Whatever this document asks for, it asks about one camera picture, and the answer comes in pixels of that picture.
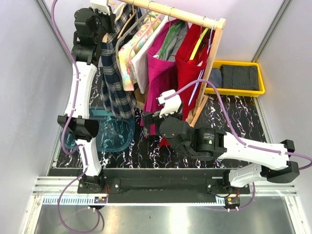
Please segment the navy plaid skirt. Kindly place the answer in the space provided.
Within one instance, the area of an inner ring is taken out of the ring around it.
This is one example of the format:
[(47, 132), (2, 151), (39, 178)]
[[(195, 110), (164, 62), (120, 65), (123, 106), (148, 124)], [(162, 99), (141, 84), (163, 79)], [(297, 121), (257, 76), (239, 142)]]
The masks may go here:
[[(140, 18), (141, 15), (142, 12), (139, 8), (138, 17)], [(120, 44), (120, 48), (132, 38), (140, 26), (142, 26), (142, 22)], [(102, 42), (101, 44), (102, 66), (99, 68), (102, 75), (101, 98), (107, 112), (111, 112), (118, 119), (128, 119), (134, 115), (137, 101), (133, 91), (123, 90), (122, 78), (115, 52), (116, 43), (117, 38), (114, 38), (109, 43)]]

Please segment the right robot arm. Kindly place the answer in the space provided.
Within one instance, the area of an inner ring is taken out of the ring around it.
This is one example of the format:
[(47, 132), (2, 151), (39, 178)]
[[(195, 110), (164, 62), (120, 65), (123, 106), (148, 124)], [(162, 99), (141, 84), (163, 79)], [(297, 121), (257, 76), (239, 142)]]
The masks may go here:
[(163, 110), (144, 112), (143, 126), (150, 132), (162, 136), (178, 156), (200, 161), (235, 159), (249, 162), (249, 165), (227, 170), (223, 173), (221, 187), (226, 193), (256, 182), (290, 183), (300, 174), (297, 162), (290, 161), (288, 153), (294, 149), (293, 142), (286, 140), (279, 144), (267, 144), (248, 140), (246, 145), (233, 134), (207, 127), (191, 127), (182, 120), (182, 107), (166, 114)]

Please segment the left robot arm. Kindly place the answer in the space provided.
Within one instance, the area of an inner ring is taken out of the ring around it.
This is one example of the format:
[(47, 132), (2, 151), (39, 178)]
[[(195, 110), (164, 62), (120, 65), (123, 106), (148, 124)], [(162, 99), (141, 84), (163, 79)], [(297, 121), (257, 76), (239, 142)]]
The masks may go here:
[(75, 140), (73, 151), (79, 151), (83, 171), (78, 176), (79, 187), (100, 193), (105, 190), (105, 179), (98, 159), (96, 136), (99, 122), (90, 119), (89, 99), (94, 76), (101, 56), (101, 43), (106, 33), (114, 30), (115, 14), (110, 8), (81, 8), (74, 14), (75, 32), (71, 56), (73, 79), (69, 102), (57, 122), (63, 128), (61, 143), (66, 151), (65, 135)]

